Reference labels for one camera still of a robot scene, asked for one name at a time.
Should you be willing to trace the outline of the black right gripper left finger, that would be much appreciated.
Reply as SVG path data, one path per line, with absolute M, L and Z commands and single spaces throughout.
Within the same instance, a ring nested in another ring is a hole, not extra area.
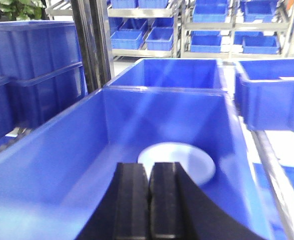
M 104 197 L 76 239 L 149 239 L 148 197 L 143 165 L 118 163 Z

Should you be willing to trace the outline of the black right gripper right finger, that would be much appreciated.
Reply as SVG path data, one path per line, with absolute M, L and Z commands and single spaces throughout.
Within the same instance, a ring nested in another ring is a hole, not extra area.
M 227 184 L 199 187 L 177 162 L 156 162 L 150 176 L 154 240 L 262 240 L 249 227 L 240 195 Z

